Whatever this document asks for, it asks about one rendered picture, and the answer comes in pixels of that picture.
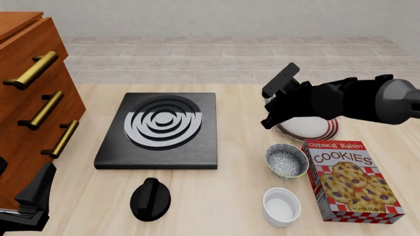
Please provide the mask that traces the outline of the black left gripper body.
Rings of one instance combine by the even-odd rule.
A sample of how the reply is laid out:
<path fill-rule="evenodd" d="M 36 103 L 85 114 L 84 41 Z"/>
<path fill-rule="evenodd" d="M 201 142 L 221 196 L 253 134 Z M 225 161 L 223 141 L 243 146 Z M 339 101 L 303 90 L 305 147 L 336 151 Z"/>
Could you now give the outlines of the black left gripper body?
<path fill-rule="evenodd" d="M 49 220 L 49 210 L 35 214 L 20 214 L 16 210 L 0 209 L 0 233 L 8 231 L 42 231 Z"/>

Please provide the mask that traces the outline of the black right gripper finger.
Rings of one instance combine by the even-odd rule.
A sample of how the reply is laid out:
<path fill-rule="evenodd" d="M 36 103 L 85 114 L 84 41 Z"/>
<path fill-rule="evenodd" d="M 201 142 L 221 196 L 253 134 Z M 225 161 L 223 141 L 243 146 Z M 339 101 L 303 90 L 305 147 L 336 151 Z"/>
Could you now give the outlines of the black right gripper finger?
<path fill-rule="evenodd" d="M 271 129 L 280 123 L 290 119 L 290 115 L 282 112 L 270 112 L 266 119 L 261 121 L 261 125 L 265 129 Z"/>

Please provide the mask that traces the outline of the white plate with red rings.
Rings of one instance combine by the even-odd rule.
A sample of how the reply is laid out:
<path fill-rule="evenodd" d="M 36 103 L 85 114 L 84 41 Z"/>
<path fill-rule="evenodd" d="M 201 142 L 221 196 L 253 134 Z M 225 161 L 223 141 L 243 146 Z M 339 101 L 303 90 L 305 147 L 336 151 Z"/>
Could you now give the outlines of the white plate with red rings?
<path fill-rule="evenodd" d="M 340 125 L 338 119 L 295 117 L 276 125 L 276 128 L 285 135 L 300 141 L 330 140 L 338 135 Z"/>

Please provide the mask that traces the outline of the small white ramekin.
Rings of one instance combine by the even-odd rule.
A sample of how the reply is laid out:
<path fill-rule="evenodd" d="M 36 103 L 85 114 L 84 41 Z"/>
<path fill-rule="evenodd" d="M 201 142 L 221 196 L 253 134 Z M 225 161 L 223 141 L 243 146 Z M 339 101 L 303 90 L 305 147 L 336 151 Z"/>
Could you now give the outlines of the small white ramekin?
<path fill-rule="evenodd" d="M 272 226 L 285 228 L 300 216 L 301 204 L 295 194 L 286 188 L 274 187 L 262 198 L 262 213 Z"/>

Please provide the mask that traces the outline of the wooden cabinet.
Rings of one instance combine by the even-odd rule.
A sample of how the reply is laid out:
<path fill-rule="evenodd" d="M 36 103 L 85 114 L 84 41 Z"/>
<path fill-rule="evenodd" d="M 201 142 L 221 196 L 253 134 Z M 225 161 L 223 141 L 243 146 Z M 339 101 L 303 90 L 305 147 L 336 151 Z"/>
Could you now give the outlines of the wooden cabinet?
<path fill-rule="evenodd" d="M 33 56 L 54 51 L 58 59 L 26 90 L 3 84 L 21 76 L 35 62 Z M 68 52 L 53 20 L 42 12 L 0 12 L 0 157 L 8 167 L 0 176 L 0 209 L 18 210 L 14 197 L 54 159 L 41 155 L 52 149 L 65 129 L 62 123 L 80 120 L 85 105 L 64 61 Z M 37 130 L 20 127 L 30 120 L 46 100 L 42 95 L 62 91 L 64 97 Z"/>

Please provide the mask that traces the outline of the patterned black and white bowl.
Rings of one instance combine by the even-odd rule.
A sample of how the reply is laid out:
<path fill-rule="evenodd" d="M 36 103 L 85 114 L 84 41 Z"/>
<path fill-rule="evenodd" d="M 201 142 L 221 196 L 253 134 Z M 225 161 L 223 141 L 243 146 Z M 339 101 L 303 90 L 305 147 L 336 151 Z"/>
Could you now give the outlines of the patterned black and white bowl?
<path fill-rule="evenodd" d="M 265 153 L 269 171 L 283 180 L 292 180 L 305 174 L 309 167 L 308 157 L 291 144 L 271 145 Z"/>

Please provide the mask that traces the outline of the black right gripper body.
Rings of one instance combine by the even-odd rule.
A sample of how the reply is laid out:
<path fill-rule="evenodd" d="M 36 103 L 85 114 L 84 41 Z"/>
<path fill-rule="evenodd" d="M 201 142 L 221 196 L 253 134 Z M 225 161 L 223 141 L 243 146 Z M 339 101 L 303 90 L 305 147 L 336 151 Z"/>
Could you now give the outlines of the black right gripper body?
<path fill-rule="evenodd" d="M 315 116 L 316 113 L 310 101 L 312 88 L 312 84 L 309 81 L 305 81 L 286 94 L 278 91 L 276 97 L 265 105 L 265 109 L 268 112 L 267 119 Z"/>

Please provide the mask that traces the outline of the round black stove knob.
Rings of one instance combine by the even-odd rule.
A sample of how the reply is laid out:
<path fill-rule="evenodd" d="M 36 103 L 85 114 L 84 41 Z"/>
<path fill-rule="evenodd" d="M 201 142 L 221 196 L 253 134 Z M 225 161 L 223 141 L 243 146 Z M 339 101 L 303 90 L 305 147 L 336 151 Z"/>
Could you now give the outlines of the round black stove knob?
<path fill-rule="evenodd" d="M 147 178 L 132 194 L 131 212 L 141 222 L 153 222 L 164 216 L 171 205 L 171 194 L 157 178 Z"/>

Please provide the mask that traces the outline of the flat black stove plate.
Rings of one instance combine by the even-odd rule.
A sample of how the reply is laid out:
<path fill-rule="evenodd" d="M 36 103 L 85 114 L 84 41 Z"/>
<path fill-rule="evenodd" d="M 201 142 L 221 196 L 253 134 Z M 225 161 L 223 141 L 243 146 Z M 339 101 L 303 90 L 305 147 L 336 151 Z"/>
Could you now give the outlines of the flat black stove plate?
<path fill-rule="evenodd" d="M 217 169 L 216 94 L 126 93 L 96 154 L 94 167 Z"/>

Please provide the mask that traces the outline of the oatmeal raisin cookies box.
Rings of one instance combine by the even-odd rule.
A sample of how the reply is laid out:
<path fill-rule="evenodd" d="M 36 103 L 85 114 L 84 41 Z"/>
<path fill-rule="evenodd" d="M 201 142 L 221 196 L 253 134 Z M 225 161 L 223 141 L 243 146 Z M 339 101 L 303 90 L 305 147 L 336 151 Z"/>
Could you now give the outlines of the oatmeal raisin cookies box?
<path fill-rule="evenodd" d="M 302 151 L 325 222 L 394 224 L 404 216 L 361 141 L 307 140 Z"/>

